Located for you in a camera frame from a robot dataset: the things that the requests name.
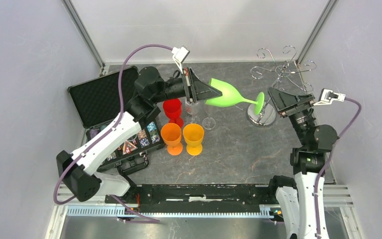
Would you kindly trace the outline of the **green plastic wine glass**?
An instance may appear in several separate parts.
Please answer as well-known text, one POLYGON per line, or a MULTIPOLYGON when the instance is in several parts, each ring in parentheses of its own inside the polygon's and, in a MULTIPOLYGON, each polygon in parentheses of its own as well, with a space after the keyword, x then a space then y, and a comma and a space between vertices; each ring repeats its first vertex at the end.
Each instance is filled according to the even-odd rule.
POLYGON ((215 107, 230 107, 238 103, 246 102, 254 105, 254 114, 259 114, 264 106, 265 94, 260 92, 256 100, 250 100, 243 97, 239 91, 231 84, 225 81, 211 78, 209 85, 219 90, 222 95, 220 97, 211 98, 205 101, 206 105, 215 107))

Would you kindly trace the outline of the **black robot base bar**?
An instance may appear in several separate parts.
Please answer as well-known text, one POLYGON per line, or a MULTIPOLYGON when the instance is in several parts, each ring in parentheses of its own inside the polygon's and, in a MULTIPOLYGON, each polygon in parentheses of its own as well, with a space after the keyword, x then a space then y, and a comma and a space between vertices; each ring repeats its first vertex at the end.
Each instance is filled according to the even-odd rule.
POLYGON ((258 184, 143 184, 121 199, 144 213, 256 213, 261 205, 278 204, 271 181, 258 184))

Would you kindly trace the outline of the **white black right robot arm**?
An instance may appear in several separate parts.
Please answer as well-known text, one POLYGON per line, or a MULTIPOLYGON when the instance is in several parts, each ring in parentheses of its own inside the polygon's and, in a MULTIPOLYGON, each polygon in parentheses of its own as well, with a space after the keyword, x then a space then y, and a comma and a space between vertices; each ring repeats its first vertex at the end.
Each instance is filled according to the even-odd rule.
POLYGON ((345 95, 323 89, 319 101, 313 94, 292 95, 268 88, 272 104, 282 118, 289 118, 301 143, 293 148, 290 164, 293 178, 275 176, 269 183, 268 198, 279 203, 288 239, 327 239, 323 187, 326 154, 339 139, 336 130, 326 124, 317 125, 314 107, 342 102, 345 95))

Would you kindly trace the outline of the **clear wine glass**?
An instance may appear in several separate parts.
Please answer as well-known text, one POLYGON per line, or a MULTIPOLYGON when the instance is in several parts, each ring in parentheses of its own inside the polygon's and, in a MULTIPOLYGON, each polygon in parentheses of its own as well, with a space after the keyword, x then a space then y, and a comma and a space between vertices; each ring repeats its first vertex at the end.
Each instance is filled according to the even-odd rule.
POLYGON ((199 102, 191 102, 189 100, 185 100, 185 110, 187 113, 186 123, 199 123, 199 102))
POLYGON ((205 118, 202 121, 202 126, 206 130, 213 130, 216 126, 216 121, 214 119, 214 107, 209 105, 204 105, 205 118))

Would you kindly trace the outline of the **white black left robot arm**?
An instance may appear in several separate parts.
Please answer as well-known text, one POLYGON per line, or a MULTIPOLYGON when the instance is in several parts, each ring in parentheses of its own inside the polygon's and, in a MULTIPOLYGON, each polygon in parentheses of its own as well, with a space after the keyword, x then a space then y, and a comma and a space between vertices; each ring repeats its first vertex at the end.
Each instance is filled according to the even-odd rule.
POLYGON ((186 97, 197 101, 218 98, 223 93, 211 83, 202 82, 191 68, 184 68, 181 76, 164 80, 158 69, 147 66, 131 82, 119 73, 118 89, 132 94, 121 102, 121 109, 109 125, 92 140, 69 153, 61 151, 56 156, 59 183, 73 194, 65 200, 84 202, 98 191, 117 195, 125 203, 136 198, 136 189, 123 176, 101 174, 100 165, 128 138, 137 134, 161 112, 157 104, 166 100, 186 97))

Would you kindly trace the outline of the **orange plastic wine glass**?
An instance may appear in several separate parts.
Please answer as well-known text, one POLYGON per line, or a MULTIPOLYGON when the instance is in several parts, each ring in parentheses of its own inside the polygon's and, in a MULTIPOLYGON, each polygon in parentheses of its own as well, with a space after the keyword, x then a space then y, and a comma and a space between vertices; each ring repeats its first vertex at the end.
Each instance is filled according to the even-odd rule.
POLYGON ((177 156, 183 150, 182 129, 175 123, 167 123, 161 129, 161 137, 167 145, 167 152, 170 155, 177 156))

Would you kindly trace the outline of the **red plastic wine glass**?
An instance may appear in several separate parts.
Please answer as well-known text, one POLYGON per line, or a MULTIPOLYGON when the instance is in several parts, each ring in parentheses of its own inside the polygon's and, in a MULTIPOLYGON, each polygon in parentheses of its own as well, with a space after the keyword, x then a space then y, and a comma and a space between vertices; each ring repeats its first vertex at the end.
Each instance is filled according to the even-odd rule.
POLYGON ((169 123, 175 123, 180 128, 183 127, 184 121, 181 118, 182 115, 182 103, 179 99, 170 99, 163 102, 163 110, 169 123))

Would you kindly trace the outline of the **yellow plastic wine glass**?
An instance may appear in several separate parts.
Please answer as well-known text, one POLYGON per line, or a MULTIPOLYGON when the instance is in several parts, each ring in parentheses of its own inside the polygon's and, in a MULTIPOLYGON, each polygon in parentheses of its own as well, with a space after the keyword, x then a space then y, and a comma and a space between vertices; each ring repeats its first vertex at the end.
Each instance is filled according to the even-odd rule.
POLYGON ((196 123, 187 124, 183 128, 183 137, 187 144, 187 153, 197 156, 202 153, 202 141, 204 138, 204 128, 196 123))

